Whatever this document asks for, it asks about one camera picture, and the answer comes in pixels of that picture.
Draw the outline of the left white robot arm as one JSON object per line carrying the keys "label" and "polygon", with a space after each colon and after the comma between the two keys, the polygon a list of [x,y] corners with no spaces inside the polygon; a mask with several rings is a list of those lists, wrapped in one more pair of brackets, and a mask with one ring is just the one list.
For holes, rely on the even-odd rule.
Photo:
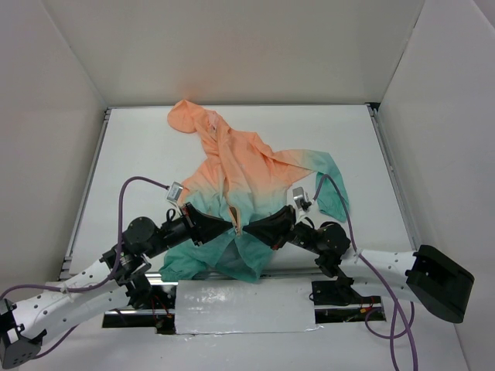
{"label": "left white robot arm", "polygon": [[161,226],[141,216],[131,221],[114,247],[79,274],[24,301],[2,298],[2,368],[40,357],[44,344],[100,313],[145,307],[153,297],[146,277],[151,258],[187,240],[201,246],[232,227],[190,203],[179,214],[170,213]]}

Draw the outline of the orange and teal gradient jacket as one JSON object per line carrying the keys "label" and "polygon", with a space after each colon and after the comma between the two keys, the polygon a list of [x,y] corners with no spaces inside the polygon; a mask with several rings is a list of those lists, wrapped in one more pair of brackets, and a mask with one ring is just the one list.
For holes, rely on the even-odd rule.
{"label": "orange and teal gradient jacket", "polygon": [[215,111],[187,100],[167,116],[171,128],[200,137],[205,161],[183,181],[179,203],[233,224],[202,247],[188,240],[169,250],[159,270],[163,281],[191,280],[210,268],[253,283],[273,251],[243,231],[249,223],[278,212],[297,181],[316,174],[319,211],[340,222],[350,201],[330,154],[313,150],[273,151],[255,132],[236,131]]}

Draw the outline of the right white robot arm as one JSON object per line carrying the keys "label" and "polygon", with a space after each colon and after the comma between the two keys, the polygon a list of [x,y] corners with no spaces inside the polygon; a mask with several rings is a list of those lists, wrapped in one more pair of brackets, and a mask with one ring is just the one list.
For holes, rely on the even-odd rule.
{"label": "right white robot arm", "polygon": [[331,278],[313,285],[316,305],[370,304],[377,297],[397,297],[423,305],[446,322],[463,322],[474,276],[429,245],[417,251],[355,250],[346,231],[336,222],[320,228],[295,220],[295,210],[249,223],[243,231],[273,250],[287,243],[316,255],[315,264]]}

